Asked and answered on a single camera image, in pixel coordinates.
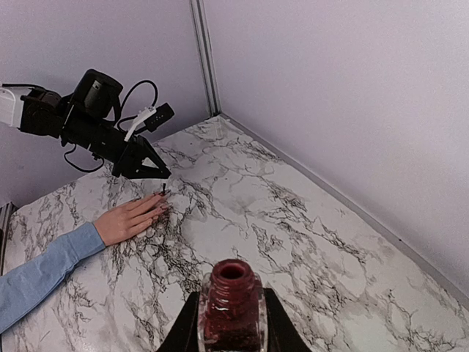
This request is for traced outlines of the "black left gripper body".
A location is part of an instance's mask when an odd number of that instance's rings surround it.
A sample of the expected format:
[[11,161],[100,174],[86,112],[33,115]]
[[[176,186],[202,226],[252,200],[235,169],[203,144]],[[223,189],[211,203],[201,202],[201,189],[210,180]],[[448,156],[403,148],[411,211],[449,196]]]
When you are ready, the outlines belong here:
[[145,154],[146,142],[142,136],[133,136],[125,145],[125,148],[114,164],[111,174],[115,177],[137,179],[140,176],[140,168]]

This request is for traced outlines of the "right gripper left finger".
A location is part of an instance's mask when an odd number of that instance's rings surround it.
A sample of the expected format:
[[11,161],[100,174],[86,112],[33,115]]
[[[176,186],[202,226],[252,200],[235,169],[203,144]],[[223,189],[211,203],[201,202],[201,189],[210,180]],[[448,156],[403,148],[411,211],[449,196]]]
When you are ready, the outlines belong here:
[[199,292],[192,292],[157,352],[198,352]]

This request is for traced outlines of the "mannequin hand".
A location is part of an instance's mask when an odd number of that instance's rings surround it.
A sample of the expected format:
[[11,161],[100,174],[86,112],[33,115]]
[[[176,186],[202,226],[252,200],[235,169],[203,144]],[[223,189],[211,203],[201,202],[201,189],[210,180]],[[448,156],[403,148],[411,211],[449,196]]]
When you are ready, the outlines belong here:
[[157,222],[171,204],[169,193],[154,193],[112,208],[94,221],[105,246],[126,241]]

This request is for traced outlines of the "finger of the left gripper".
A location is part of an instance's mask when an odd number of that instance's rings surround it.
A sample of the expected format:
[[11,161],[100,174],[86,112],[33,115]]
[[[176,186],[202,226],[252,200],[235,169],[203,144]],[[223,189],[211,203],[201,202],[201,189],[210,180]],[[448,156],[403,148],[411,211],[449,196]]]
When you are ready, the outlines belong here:
[[161,179],[167,180],[171,172],[168,169],[137,169],[130,172],[130,179]]
[[144,137],[142,137],[142,143],[144,146],[146,157],[151,160],[151,162],[153,162],[154,166],[142,165],[141,169],[168,169],[163,159],[156,153],[155,149]]

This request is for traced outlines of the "red nail polish bottle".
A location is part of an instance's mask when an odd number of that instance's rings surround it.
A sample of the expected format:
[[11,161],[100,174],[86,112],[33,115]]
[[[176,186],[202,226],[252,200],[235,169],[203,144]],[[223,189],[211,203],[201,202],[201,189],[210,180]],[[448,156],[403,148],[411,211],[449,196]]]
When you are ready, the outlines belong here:
[[202,281],[197,338],[200,351],[266,351],[267,307],[262,281],[250,265],[216,263]]

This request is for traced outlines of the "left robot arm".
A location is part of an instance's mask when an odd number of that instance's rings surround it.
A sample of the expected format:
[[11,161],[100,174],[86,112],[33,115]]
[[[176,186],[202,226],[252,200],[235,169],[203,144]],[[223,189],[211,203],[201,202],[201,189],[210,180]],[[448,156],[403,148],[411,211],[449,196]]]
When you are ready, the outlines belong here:
[[168,103],[150,106],[128,117],[127,130],[119,98],[123,86],[94,69],[85,72],[75,90],[65,96],[35,84],[1,84],[1,122],[23,133],[59,139],[88,150],[102,163],[109,162],[115,177],[169,178],[171,172],[142,136],[174,116]]

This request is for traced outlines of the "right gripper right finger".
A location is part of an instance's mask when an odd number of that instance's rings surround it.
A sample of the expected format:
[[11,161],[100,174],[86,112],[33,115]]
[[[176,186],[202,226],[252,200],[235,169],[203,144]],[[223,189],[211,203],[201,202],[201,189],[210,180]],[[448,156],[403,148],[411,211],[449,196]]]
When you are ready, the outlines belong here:
[[268,352],[310,352],[311,350],[298,334],[293,322],[271,288],[264,289],[267,323]]

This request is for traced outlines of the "blue sleeved forearm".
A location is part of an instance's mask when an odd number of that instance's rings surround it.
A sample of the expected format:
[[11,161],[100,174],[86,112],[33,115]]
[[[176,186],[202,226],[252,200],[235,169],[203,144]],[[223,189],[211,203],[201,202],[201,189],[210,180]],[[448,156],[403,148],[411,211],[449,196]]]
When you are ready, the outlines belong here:
[[1,276],[1,331],[41,304],[80,261],[104,248],[95,226],[85,223],[50,242],[42,254]]

